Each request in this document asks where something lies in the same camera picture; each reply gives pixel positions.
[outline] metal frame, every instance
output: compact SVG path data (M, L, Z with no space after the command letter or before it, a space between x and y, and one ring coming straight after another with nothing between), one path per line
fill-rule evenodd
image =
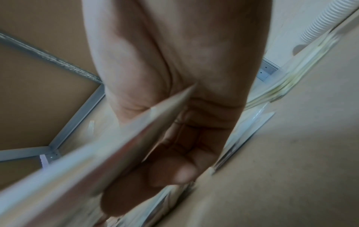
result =
M82 122L83 119L95 108L95 106L101 101L105 96L105 88L102 84L102 81L96 75L81 69L71 63L68 63L65 60L62 60L44 50L41 50L37 47L30 45L20 39L12 37L9 34L0 30L0 41L5 44L16 47L20 50L28 52L32 55L40 57L41 59L56 64L61 68L70 70L82 77L100 83L101 85L98 89L90 96L90 98L81 106L81 108L75 113L75 115L70 119L70 121L63 127L63 129L57 134L57 136L52 140L49 146L45 147L31 147L31 148L22 148L22 149L12 149L12 150L3 150L0 151L0 162L9 161L13 159L22 159L34 156L40 156L43 168L47 167L51 162L59 159L61 154L58 151L58 148L61 144L71 135L71 133L77 128L77 126ZM274 73L278 67L268 61L263 59L261 68L257 74L257 77L261 80L265 80L269 75Z

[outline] white corrugated tube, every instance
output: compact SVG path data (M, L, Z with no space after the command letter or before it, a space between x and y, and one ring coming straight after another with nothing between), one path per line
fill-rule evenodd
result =
M340 23L359 7L359 0L334 0L302 33L301 39L309 44Z

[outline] brown panel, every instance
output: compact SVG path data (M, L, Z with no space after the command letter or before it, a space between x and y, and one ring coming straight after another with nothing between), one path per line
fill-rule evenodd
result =
M3 190L38 169L41 169L39 157L0 162L0 190Z
M47 146L99 86L0 45L0 150Z
M0 0L0 29L96 72L82 20L81 0Z

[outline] hand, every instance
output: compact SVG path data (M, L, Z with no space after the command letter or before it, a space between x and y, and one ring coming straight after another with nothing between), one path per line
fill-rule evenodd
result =
M120 122L197 83L149 158L104 192L124 214L218 158L246 104L270 23L270 0L83 0L85 28Z

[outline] palm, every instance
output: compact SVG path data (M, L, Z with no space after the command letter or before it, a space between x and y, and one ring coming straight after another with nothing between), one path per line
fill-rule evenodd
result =
M147 162L105 193L104 210L120 214L215 162L258 70L270 5L261 20L250 1L84 0L83 6L92 57L121 122L198 84Z

